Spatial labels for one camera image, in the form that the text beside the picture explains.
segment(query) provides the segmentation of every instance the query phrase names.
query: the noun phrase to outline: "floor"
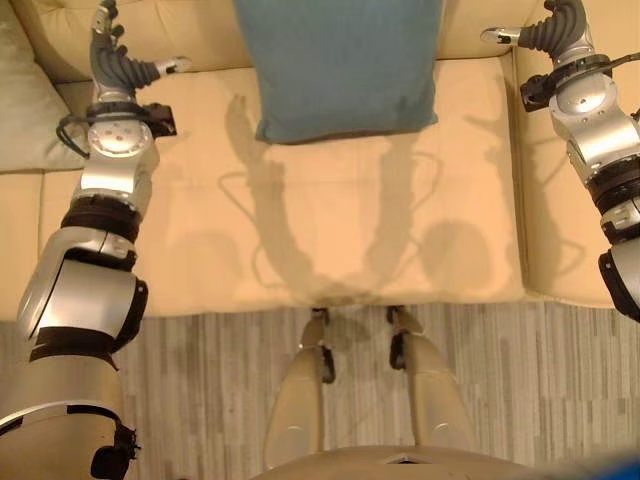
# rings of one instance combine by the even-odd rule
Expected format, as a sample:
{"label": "floor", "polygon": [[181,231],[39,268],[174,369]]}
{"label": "floor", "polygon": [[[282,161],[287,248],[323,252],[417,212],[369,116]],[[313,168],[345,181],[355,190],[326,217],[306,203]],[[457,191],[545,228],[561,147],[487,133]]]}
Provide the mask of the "floor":
{"label": "floor", "polygon": [[[527,465],[640,449],[640,325],[551,303],[411,307],[456,372],[484,453]],[[142,450],[128,479],[248,479],[306,310],[146,319],[117,355],[126,424]],[[0,323],[0,372],[18,357]],[[381,307],[333,311],[337,380],[327,447],[412,442],[403,374],[388,366]]]}

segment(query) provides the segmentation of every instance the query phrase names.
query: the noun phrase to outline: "sofa backrest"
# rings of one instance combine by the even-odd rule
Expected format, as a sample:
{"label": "sofa backrest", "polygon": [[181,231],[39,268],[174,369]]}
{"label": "sofa backrest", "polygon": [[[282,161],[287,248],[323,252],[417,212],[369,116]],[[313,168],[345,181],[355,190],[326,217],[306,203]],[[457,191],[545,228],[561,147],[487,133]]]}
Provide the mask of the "sofa backrest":
{"label": "sofa backrest", "polygon": [[[11,3],[36,59],[54,82],[89,78],[89,28],[99,0]],[[504,46],[481,42],[480,32],[496,25],[524,25],[537,3],[539,0],[447,0],[439,58],[506,52]],[[186,55],[196,71],[251,66],[233,0],[119,0],[118,9],[117,21],[127,30],[123,43],[134,58]]]}

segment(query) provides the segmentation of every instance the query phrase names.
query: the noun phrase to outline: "teal cushion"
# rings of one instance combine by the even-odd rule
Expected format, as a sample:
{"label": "teal cushion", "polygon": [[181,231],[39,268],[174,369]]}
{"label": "teal cushion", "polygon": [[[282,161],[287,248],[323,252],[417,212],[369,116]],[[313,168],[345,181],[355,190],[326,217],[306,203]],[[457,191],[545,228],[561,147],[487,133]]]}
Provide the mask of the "teal cushion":
{"label": "teal cushion", "polygon": [[258,139],[299,143],[437,121],[441,0],[234,1],[258,74]]}

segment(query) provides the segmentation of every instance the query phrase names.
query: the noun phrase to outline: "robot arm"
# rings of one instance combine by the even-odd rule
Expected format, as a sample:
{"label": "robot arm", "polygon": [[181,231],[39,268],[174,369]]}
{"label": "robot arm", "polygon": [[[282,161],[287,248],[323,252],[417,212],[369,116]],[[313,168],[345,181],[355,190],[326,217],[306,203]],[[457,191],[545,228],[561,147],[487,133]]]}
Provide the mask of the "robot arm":
{"label": "robot arm", "polygon": [[556,133],[602,215],[611,249],[599,260],[616,308],[640,322],[640,127],[638,113],[618,106],[612,69],[640,54],[610,61],[595,53],[581,0],[547,0],[551,17],[526,28],[490,28],[482,38],[542,50],[553,72],[521,86],[525,110],[549,107]]}
{"label": "robot arm", "polygon": [[[30,354],[0,399],[0,479],[122,479],[135,458],[111,355],[140,328],[147,286],[131,272],[134,242],[158,163],[154,138],[175,134],[170,108],[139,106],[135,92],[188,60],[129,59],[116,15],[105,0],[94,18],[90,152],[70,145],[87,162],[21,301]],[[65,122],[58,135],[69,144]]]}

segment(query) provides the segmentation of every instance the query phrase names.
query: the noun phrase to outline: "sofa cushion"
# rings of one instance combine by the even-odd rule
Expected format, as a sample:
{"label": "sofa cushion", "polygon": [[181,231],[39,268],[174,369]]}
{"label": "sofa cushion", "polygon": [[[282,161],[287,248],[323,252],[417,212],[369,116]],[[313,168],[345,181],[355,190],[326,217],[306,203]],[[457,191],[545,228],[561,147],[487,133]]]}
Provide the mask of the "sofa cushion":
{"label": "sofa cushion", "polygon": [[[636,0],[620,0],[616,8],[600,0],[584,0],[584,5],[598,53],[614,59],[640,50]],[[529,22],[547,15],[541,1]],[[550,70],[546,54],[517,51],[519,83]],[[613,79],[620,108],[635,112],[640,104],[640,64],[615,69]],[[519,105],[518,123],[522,185],[517,191],[522,195],[527,285],[563,302],[613,306],[598,269],[598,257],[609,249],[600,215],[569,163],[565,143],[553,131],[549,111],[527,114]]]}
{"label": "sofa cushion", "polygon": [[440,0],[235,0],[258,73],[256,136],[299,143],[435,122]]}
{"label": "sofa cushion", "polygon": [[[0,71],[0,172],[80,168],[84,159],[55,134],[69,110],[35,63],[8,0],[0,0]],[[84,143],[82,129],[73,131],[74,140]]]}
{"label": "sofa cushion", "polygon": [[[97,1],[11,0],[37,59],[58,82],[89,78],[89,28]],[[523,25],[537,0],[447,0],[438,58],[501,55],[481,42],[495,25]],[[187,55],[196,71],[250,66],[233,0],[119,0],[118,22],[131,55],[158,60]]]}
{"label": "sofa cushion", "polygon": [[0,321],[15,320],[38,259],[41,173],[0,175]]}
{"label": "sofa cushion", "polygon": [[[436,81],[440,122],[421,133],[271,147],[253,138],[251,69],[141,91],[179,131],[157,141],[137,244],[148,313],[522,299],[500,61],[438,62]],[[60,91],[79,108],[87,86]],[[77,177],[45,175],[43,242]]]}

